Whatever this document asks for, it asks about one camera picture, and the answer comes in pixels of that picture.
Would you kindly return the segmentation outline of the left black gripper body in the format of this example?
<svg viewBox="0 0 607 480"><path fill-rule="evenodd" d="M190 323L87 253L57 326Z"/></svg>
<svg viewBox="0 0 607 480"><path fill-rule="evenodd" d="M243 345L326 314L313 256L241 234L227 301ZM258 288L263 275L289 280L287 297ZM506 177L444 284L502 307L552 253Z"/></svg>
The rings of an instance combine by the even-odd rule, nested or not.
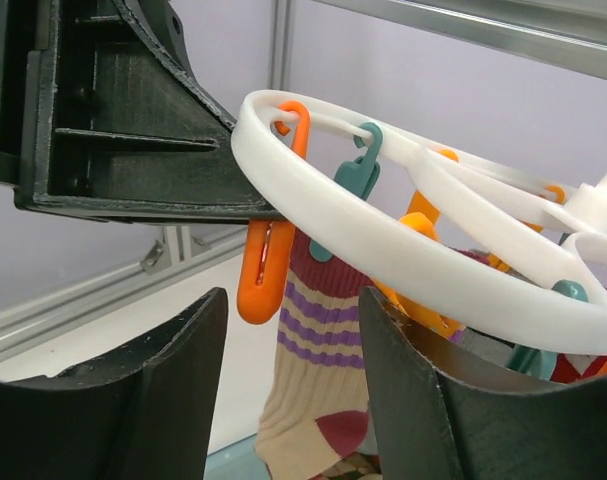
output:
<svg viewBox="0 0 607 480"><path fill-rule="evenodd" d="M0 184L23 210L244 224L277 210L231 150L167 1L0 1Z"/></svg>

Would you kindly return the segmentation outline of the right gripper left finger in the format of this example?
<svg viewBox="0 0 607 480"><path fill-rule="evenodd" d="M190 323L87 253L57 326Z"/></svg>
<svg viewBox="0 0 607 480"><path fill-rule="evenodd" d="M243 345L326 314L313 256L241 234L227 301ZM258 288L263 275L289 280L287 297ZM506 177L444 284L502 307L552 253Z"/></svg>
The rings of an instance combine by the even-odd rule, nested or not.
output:
<svg viewBox="0 0 607 480"><path fill-rule="evenodd" d="M215 287L54 377L0 381L0 479L201 479L227 332Z"/></svg>

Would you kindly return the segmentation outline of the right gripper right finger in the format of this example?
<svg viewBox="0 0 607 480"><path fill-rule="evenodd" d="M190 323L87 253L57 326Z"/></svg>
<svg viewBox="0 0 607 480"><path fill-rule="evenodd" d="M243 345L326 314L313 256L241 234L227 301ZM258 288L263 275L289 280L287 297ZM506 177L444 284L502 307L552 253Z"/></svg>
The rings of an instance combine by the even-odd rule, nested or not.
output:
<svg viewBox="0 0 607 480"><path fill-rule="evenodd" d="M362 350L387 479L607 479L607 376L541 381L477 357L359 298Z"/></svg>

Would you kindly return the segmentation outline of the beige purple striped sock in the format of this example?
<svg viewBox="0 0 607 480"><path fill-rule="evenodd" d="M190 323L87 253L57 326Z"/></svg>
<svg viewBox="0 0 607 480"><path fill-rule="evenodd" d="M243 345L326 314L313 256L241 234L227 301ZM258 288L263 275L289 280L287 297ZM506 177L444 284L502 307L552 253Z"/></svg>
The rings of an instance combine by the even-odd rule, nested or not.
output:
<svg viewBox="0 0 607 480"><path fill-rule="evenodd" d="M371 282L338 258L315 260L310 243L296 233L255 442L273 479L316 479L354 452L378 455L358 308Z"/></svg>

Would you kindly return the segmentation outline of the orange clothespin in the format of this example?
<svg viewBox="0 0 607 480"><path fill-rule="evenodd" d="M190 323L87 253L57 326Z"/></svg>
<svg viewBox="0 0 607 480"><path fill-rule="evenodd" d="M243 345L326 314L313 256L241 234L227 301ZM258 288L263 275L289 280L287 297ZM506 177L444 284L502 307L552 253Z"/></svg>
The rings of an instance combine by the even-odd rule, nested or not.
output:
<svg viewBox="0 0 607 480"><path fill-rule="evenodd" d="M246 322L266 323L279 310L294 234L288 221L250 221L237 292L238 312Z"/></svg>

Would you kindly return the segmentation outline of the white round clip hanger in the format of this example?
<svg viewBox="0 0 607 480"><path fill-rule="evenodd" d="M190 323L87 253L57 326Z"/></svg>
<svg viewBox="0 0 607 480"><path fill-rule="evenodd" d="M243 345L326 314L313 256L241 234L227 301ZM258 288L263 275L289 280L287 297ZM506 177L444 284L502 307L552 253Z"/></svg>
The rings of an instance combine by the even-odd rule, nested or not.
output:
<svg viewBox="0 0 607 480"><path fill-rule="evenodd" d="M415 187L491 253L509 276L402 225L301 160L271 132L283 91L246 96L231 136L257 191L301 231L399 294L485 333L561 353L607 355L607 290L590 271L607 265L607 173L556 204L540 181L383 125L381 152Z"/></svg>

